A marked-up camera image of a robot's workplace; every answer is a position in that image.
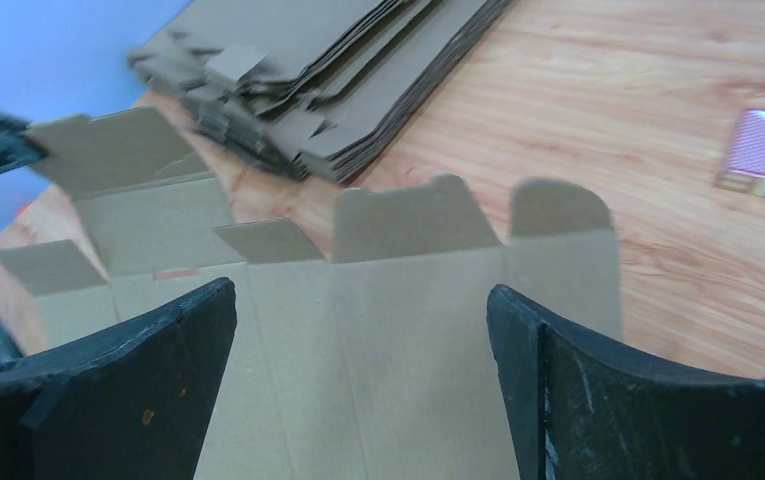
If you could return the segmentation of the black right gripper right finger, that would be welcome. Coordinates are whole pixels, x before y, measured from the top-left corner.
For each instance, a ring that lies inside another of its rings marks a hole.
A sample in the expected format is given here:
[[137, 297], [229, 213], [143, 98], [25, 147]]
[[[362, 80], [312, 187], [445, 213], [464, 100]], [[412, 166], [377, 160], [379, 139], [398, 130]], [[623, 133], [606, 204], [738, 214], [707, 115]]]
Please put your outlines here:
[[487, 328], [523, 479], [765, 479], [765, 379], [670, 361], [505, 286]]

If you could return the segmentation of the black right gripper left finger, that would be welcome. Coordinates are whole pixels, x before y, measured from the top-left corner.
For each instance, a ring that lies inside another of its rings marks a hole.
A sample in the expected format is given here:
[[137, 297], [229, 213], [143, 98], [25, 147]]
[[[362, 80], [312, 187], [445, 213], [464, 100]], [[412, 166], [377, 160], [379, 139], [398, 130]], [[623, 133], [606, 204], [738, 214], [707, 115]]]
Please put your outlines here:
[[191, 479], [237, 325], [221, 277], [0, 365], [0, 479]]

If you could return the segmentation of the cardboard box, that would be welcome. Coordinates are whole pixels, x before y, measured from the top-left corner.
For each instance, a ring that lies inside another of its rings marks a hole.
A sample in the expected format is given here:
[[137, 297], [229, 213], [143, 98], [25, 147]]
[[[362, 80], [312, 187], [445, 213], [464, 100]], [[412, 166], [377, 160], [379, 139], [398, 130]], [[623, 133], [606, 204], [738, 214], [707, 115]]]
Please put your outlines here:
[[623, 335], [606, 203], [532, 179], [498, 239], [465, 182], [343, 191], [323, 255], [286, 218], [234, 222], [217, 177], [151, 108], [32, 126], [34, 170], [71, 198], [69, 240], [0, 250], [32, 294], [31, 349], [154, 309], [219, 277], [238, 324], [200, 479], [514, 479], [485, 321], [505, 284]]

